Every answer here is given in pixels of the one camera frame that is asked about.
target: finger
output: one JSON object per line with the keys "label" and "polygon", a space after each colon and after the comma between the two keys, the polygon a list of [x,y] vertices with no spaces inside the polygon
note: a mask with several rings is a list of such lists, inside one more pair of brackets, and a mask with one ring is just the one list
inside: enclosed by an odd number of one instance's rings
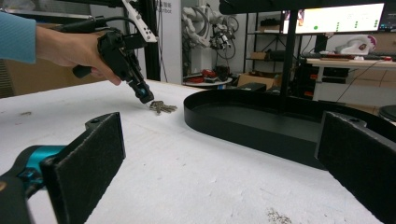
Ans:
{"label": "finger", "polygon": [[113,71],[104,63],[100,63],[99,66],[96,67],[100,73],[107,78],[111,83],[118,86],[121,84],[121,79],[113,73]]}
{"label": "finger", "polygon": [[94,68],[94,67],[91,68],[91,76],[104,77],[104,75],[101,72],[99,72],[99,70],[97,68]]}

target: human hand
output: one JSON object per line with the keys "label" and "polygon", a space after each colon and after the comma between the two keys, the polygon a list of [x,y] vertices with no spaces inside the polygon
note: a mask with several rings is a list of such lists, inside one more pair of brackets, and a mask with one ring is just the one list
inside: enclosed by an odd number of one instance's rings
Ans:
{"label": "human hand", "polygon": [[98,35],[64,34],[36,27],[35,54],[60,66],[90,66],[94,77],[105,77],[114,85],[121,80],[102,61],[97,50]]}

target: black oval tray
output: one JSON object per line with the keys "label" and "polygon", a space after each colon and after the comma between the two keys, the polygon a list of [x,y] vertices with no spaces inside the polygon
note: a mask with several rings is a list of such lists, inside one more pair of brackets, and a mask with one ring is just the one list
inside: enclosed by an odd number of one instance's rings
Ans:
{"label": "black oval tray", "polygon": [[184,100],[184,119],[194,130],[323,170],[315,150],[324,111],[364,120],[395,140],[389,122],[342,105],[293,97],[282,105],[278,95],[243,90],[200,91]]}

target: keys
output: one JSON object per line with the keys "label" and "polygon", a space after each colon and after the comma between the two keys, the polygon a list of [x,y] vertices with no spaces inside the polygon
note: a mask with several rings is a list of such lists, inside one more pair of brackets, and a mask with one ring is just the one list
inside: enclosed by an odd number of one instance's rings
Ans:
{"label": "keys", "polygon": [[153,101],[153,102],[151,102],[149,109],[155,110],[157,112],[157,115],[160,115],[161,111],[168,113],[168,114],[174,112],[175,110],[177,110],[177,106],[165,105],[163,103],[163,101]]}

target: computer monitor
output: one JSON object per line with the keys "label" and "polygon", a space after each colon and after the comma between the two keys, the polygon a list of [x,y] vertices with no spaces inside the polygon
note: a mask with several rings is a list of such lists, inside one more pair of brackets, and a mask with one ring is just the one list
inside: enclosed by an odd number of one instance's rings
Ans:
{"label": "computer monitor", "polygon": [[[378,31],[383,3],[298,11],[296,34],[362,33]],[[289,11],[282,12],[281,33],[289,29]]]}
{"label": "computer monitor", "polygon": [[396,3],[386,3],[378,31],[396,32]]}

